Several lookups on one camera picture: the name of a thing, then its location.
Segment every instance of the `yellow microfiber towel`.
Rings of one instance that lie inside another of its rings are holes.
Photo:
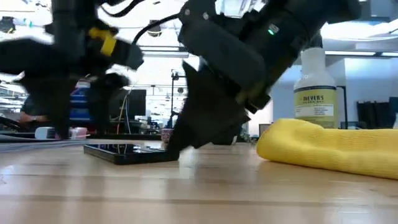
[[[324,129],[280,119],[262,134],[257,153],[275,162],[398,179],[398,129]]]

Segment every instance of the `wire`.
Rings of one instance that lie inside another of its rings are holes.
[[[117,13],[110,13],[108,12],[104,6],[100,6],[100,8],[105,12],[105,14],[107,14],[110,17],[116,17],[116,18],[120,18],[123,17],[125,15],[127,15],[129,12],[132,11],[132,9],[134,9],[139,3],[143,2],[145,0],[133,0],[132,2],[130,2],[130,4],[125,7],[124,9],[122,9],[122,11],[117,12]]]
[[[126,104],[127,97],[130,95],[131,90],[134,88],[134,86],[137,84],[138,81],[139,81],[139,78],[136,80],[136,82],[133,85],[131,85],[131,89],[126,93],[126,96],[124,96],[122,107],[120,109],[120,115],[119,115],[119,121],[118,121],[118,127],[116,130],[116,134],[119,134],[120,121],[122,120],[123,109],[124,109],[124,105]],[[127,107],[126,107],[126,119],[127,119],[127,128],[129,129],[129,134],[131,134],[130,121],[128,120],[128,115],[127,115]]]
[[[393,32],[395,32],[395,31],[397,31],[398,30],[398,28],[397,29],[393,29],[392,31],[389,31],[388,33],[389,34],[392,34]]]
[[[112,144],[112,148],[113,148],[113,149],[117,149],[117,150],[118,150],[118,154],[120,154],[120,148],[119,148],[119,144],[117,144],[117,145],[118,145],[118,147],[115,147],[114,145],[115,145],[115,144]]]
[[[144,35],[148,30],[154,28],[155,26],[160,26],[161,24],[168,22],[168,21],[172,21],[173,19],[178,19],[178,13],[177,14],[173,14],[171,16],[167,16],[159,21],[153,22],[151,24],[149,24],[148,26],[145,26],[144,28],[142,28],[138,34],[135,36],[134,40],[132,41],[133,44],[137,44],[139,38]]]
[[[116,129],[116,134],[119,134],[120,121],[122,120],[123,108],[124,108],[124,104],[126,102],[126,98],[127,98],[127,94],[126,94],[126,96],[124,96],[122,108],[120,109],[119,121],[118,121],[118,127]]]
[[[124,145],[124,154],[126,153],[127,150],[127,144]]]
[[[130,100],[130,92],[131,92],[131,90],[129,91],[129,94],[126,95],[127,98],[129,98],[129,100]],[[130,119],[129,119],[129,100],[127,100],[127,102],[126,102],[126,120],[127,120],[127,128],[129,130],[129,134],[131,134]]]

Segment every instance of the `bottle label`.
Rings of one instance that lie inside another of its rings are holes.
[[[294,90],[295,117],[324,128],[337,128],[336,87],[309,86]]]

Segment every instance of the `white bottle cap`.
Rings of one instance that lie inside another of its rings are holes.
[[[302,74],[317,73],[326,69],[325,50],[321,47],[306,49],[301,53]]]

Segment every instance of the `desk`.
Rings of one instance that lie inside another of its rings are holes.
[[[2,224],[382,224],[398,218],[398,181],[266,162],[246,144],[124,167],[83,155],[82,147],[47,149],[1,154],[0,166]]]

